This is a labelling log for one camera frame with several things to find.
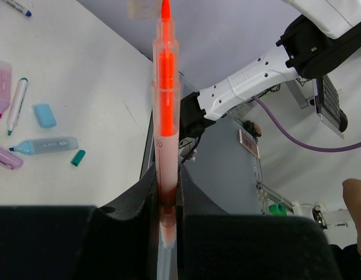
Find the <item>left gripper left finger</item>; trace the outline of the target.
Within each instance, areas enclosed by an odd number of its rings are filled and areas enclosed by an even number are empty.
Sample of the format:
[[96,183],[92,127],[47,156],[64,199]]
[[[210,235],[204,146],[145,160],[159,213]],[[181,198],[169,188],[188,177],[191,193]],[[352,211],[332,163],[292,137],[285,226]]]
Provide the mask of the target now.
[[102,207],[0,206],[0,279],[155,279],[155,166]]

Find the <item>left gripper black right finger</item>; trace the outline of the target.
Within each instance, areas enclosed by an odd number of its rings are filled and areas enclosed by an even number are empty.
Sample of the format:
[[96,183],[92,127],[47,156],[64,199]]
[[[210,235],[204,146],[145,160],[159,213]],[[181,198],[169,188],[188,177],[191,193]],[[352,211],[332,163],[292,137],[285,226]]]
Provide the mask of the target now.
[[340,279],[322,230],[298,216],[230,215],[179,168],[179,279]]

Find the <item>light blue highlighter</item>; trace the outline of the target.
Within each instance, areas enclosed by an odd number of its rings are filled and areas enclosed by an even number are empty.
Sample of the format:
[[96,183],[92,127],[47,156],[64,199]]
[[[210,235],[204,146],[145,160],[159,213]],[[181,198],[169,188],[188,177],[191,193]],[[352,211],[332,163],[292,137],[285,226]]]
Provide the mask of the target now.
[[76,137],[62,136],[56,138],[42,138],[24,141],[16,146],[10,147],[11,152],[23,155],[40,155],[46,153],[73,151],[79,148]]

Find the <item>light blue cap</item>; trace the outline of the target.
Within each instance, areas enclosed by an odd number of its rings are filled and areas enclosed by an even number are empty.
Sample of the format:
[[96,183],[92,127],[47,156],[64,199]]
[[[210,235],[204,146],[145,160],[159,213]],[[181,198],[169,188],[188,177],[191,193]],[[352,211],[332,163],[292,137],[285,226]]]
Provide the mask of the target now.
[[34,112],[39,126],[42,128],[53,128],[57,125],[49,104],[36,104],[34,106]]

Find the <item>orange pen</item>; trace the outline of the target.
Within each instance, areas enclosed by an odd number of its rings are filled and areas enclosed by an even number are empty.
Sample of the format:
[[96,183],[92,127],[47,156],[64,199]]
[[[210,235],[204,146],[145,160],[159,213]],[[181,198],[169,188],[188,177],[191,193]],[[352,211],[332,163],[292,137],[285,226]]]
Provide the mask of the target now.
[[158,279],[169,279],[172,249],[176,244],[176,193],[181,82],[179,43],[170,1],[162,1],[157,37],[152,44],[154,77],[152,112],[157,174],[159,232]]

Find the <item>grey blue-tip pen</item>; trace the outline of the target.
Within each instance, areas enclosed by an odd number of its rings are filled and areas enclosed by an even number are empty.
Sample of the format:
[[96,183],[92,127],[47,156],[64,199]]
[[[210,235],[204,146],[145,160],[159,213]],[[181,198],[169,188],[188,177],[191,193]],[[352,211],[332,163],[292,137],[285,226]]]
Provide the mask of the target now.
[[27,8],[25,8],[23,5],[21,5],[19,2],[14,1],[14,0],[3,0],[3,2],[5,2],[7,5],[9,5],[10,7],[14,8],[16,11],[18,11],[19,13],[23,14],[24,16],[26,16],[27,18],[32,17],[32,13],[30,10],[28,10]]

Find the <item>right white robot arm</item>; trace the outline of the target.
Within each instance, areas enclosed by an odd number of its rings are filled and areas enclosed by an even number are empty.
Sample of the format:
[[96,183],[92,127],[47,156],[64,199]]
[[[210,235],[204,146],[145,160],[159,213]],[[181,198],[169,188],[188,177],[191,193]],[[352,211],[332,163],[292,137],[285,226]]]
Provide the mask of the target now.
[[233,107],[266,89],[329,74],[361,47],[361,1],[287,1],[301,15],[264,55],[184,97],[179,139],[197,138]]

